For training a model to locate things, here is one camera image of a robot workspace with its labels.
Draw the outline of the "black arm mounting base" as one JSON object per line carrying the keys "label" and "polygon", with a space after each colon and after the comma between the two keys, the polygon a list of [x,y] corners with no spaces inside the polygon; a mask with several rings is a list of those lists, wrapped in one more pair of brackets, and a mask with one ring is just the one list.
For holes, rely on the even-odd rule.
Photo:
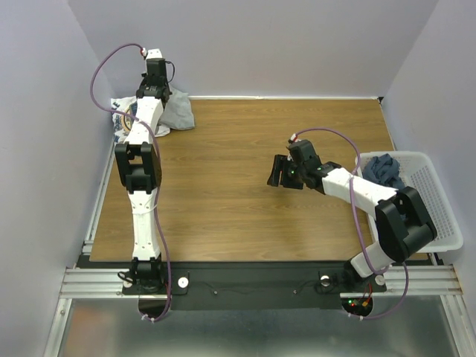
{"label": "black arm mounting base", "polygon": [[385,292],[373,276],[356,286],[342,280],[344,261],[174,262],[159,292],[141,292],[123,284],[123,294],[170,299],[174,310],[340,309],[343,296]]}

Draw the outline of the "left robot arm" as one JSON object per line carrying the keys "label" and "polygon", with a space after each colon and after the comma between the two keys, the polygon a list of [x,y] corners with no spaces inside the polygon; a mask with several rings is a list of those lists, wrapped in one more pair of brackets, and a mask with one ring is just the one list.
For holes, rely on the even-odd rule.
{"label": "left robot arm", "polygon": [[161,186],[160,154],[154,146],[155,130],[170,98],[167,61],[159,50],[145,56],[146,71],[136,91],[137,120],[122,144],[115,147],[121,184],[132,209],[134,245],[130,270],[123,279],[141,292],[156,293],[165,286],[155,212]]}

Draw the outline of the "grey tank top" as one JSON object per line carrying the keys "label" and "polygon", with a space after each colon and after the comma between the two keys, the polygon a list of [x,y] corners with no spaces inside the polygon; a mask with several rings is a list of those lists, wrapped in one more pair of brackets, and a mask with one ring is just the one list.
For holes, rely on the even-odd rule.
{"label": "grey tank top", "polygon": [[168,100],[158,125],[179,131],[195,128],[195,118],[192,112],[188,93],[171,88],[172,94]]}

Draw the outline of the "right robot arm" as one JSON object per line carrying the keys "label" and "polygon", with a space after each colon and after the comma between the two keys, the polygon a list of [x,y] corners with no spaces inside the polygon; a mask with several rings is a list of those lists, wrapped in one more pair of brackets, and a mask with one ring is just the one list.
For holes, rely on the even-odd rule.
{"label": "right robot arm", "polygon": [[365,286],[393,263],[404,263],[437,237],[419,192],[409,186],[385,187],[356,176],[335,162],[322,162],[308,140],[293,141],[288,154],[276,154],[267,184],[302,190],[308,187],[350,203],[373,218],[378,238],[348,260],[343,284],[351,290]]}

